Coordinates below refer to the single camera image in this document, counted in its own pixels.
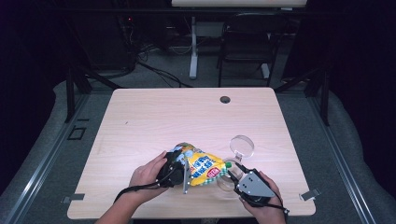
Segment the white desk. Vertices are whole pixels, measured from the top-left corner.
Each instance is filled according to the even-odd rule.
[[[305,7],[307,0],[172,0],[172,7]],[[197,78],[198,52],[195,18],[191,20],[191,64],[190,78]],[[264,77],[268,76],[268,66],[262,67]]]
[[[228,96],[223,104],[219,98]],[[269,88],[129,89],[116,90],[94,140],[67,215],[99,218],[128,186],[135,168],[164,150],[188,142],[222,158],[233,156],[230,140],[238,134],[255,144],[254,155],[242,162],[264,171],[279,186],[291,216],[315,213],[303,170],[274,91]],[[234,192],[216,182],[207,186],[169,189],[144,203],[134,218],[251,217]]]

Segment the black chair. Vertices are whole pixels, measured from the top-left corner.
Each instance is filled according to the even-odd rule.
[[[269,64],[269,87],[280,40],[288,27],[280,14],[239,13],[224,22],[218,58],[219,87],[223,62]]]

